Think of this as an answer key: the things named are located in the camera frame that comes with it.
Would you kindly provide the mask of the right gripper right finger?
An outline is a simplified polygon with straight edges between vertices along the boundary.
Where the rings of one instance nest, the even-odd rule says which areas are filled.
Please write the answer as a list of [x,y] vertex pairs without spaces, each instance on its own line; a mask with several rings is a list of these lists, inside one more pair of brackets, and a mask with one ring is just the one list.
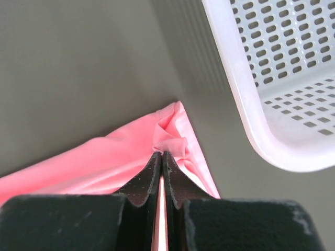
[[312,218],[293,200],[216,199],[162,157],[169,250],[324,250]]

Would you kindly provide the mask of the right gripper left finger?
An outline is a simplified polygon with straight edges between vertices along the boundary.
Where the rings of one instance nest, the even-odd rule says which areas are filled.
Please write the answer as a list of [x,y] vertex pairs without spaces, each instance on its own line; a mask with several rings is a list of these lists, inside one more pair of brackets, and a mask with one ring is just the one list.
[[107,195],[20,195],[1,207],[1,250],[150,250],[161,154]]

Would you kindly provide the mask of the light pink t-shirt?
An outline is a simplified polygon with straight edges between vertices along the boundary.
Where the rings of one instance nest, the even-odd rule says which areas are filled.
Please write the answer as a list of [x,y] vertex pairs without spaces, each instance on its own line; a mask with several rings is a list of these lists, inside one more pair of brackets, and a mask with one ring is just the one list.
[[218,198],[205,157],[181,102],[103,137],[1,178],[1,203],[24,194],[104,195],[144,169],[154,152],[172,153],[181,170]]

